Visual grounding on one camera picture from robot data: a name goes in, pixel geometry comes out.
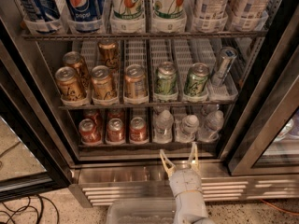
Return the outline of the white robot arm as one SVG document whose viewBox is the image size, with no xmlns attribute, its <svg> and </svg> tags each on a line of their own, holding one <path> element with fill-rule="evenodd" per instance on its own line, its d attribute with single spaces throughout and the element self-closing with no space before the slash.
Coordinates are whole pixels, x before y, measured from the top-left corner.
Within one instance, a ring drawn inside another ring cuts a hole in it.
<svg viewBox="0 0 299 224">
<path fill-rule="evenodd" d="M 176 201 L 173 224 L 216 224 L 208 217 L 199 172 L 198 147 L 192 142 L 186 168 L 177 168 L 160 150 L 160 158 L 168 175 L 169 186 Z"/>
</svg>

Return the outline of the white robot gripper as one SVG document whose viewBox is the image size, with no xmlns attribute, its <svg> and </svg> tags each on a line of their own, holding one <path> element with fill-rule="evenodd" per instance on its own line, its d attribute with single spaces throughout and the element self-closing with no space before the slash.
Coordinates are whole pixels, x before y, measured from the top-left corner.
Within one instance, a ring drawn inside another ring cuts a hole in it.
<svg viewBox="0 0 299 224">
<path fill-rule="evenodd" d="M 169 176 L 170 188 L 175 197 L 182 193 L 190 191 L 202 191 L 201 176 L 197 173 L 199 171 L 198 147 L 195 142 L 192 142 L 192 149 L 188 158 L 188 164 L 192 169 L 176 170 L 176 165 L 171 162 L 165 155 L 164 150 L 160 150 L 160 158 Z"/>
</svg>

